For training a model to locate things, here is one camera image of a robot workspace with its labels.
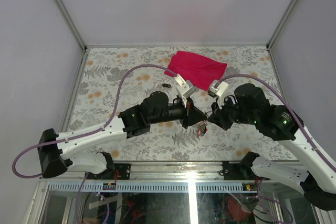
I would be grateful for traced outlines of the large metal keyring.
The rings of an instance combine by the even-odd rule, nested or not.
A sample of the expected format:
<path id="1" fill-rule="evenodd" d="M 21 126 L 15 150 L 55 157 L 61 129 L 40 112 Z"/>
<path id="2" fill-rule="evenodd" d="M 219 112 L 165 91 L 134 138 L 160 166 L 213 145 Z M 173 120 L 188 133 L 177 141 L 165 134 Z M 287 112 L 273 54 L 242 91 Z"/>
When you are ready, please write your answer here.
<path id="1" fill-rule="evenodd" d="M 208 112 L 205 115 L 206 115 L 207 122 L 212 123 L 212 121 L 213 121 L 213 113 L 212 112 Z"/>

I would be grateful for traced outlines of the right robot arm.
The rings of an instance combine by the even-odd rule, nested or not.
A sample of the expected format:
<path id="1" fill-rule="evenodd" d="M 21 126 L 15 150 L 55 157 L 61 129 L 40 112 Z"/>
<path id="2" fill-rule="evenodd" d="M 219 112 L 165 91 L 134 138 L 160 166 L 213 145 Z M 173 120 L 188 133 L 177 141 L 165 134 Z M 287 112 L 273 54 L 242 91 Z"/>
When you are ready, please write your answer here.
<path id="1" fill-rule="evenodd" d="M 316 142 L 298 116 L 284 105 L 271 105 L 261 88 L 251 83 L 226 96 L 228 84 L 214 81 L 208 94 L 216 98 L 208 121 L 229 130 L 234 123 L 254 125 L 264 136 L 279 142 L 303 165 L 293 168 L 248 152 L 239 163 L 240 175 L 255 175 L 282 183 L 303 194 L 317 208 L 335 210 L 335 160 Z"/>

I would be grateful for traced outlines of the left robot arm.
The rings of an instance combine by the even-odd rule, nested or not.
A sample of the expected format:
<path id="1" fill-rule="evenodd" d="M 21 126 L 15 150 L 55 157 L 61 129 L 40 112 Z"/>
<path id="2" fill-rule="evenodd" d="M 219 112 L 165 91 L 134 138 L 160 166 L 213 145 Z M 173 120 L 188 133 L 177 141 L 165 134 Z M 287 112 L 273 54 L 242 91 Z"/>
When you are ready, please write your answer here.
<path id="1" fill-rule="evenodd" d="M 88 149 L 145 134 L 152 124 L 179 121 L 186 129 L 206 119 L 206 114 L 194 105 L 191 98 L 184 102 L 176 97 L 169 103 L 165 93 L 153 92 L 141 104 L 114 117 L 108 125 L 59 134 L 54 129 L 43 131 L 38 147 L 41 175 L 54 178 L 65 172 L 87 172 L 94 177 L 109 179 L 115 172 L 111 154 L 87 153 Z"/>

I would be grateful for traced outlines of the bunch of tagged keys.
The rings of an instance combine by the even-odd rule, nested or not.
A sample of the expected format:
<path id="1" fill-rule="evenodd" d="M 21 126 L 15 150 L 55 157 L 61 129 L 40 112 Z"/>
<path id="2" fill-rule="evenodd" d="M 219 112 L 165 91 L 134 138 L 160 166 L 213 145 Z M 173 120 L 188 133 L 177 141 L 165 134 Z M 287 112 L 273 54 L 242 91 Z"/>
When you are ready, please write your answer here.
<path id="1" fill-rule="evenodd" d="M 197 126 L 197 137 L 202 137 L 207 132 L 207 122 L 202 122 Z"/>

